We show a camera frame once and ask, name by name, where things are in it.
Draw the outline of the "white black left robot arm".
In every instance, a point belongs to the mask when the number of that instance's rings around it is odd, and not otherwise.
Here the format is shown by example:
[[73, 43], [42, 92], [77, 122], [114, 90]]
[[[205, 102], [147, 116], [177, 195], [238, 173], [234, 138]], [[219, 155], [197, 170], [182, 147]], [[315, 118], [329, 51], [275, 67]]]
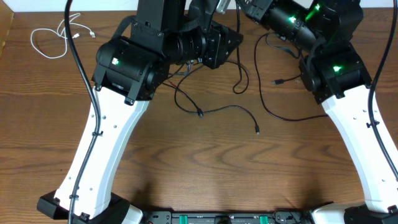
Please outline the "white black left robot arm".
[[61, 186], [39, 198], [39, 212], [68, 223], [139, 223], [142, 210], [113, 193], [118, 165], [131, 133], [171, 65], [197, 60], [224, 64], [243, 36], [213, 20], [228, 1], [141, 0], [96, 54], [85, 79], [90, 114]]

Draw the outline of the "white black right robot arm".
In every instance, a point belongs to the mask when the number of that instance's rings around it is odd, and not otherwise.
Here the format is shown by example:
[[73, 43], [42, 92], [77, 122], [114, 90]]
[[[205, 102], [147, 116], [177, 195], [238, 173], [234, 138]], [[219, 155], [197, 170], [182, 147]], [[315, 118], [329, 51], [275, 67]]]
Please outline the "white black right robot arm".
[[359, 0], [240, 1], [245, 15], [270, 34], [306, 51], [299, 62], [305, 88], [337, 127], [359, 175], [364, 202], [324, 203], [302, 223], [396, 223], [397, 148], [376, 101], [371, 76], [351, 39], [364, 17]]

